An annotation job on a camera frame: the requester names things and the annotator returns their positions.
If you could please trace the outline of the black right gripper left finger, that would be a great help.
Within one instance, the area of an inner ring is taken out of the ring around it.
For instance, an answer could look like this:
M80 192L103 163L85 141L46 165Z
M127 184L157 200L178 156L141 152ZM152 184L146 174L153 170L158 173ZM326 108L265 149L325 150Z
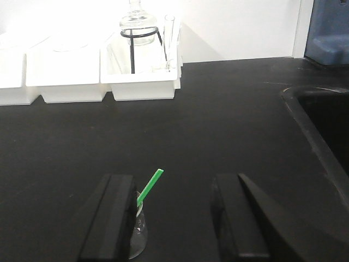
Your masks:
M110 175L79 259L128 259L136 213L134 177Z

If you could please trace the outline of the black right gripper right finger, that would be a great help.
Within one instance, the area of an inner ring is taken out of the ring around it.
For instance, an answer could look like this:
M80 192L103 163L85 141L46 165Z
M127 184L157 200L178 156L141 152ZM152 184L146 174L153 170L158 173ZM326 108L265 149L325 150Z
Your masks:
M266 240L237 175L216 174L210 212L220 259L297 259L281 240Z

